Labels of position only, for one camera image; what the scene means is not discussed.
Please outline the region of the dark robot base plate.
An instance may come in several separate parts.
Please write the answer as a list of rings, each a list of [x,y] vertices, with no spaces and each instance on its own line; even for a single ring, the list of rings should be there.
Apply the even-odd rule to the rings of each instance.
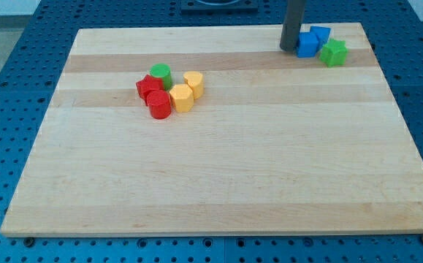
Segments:
[[[255,12],[259,8],[259,0],[180,0],[182,13],[196,12]]]

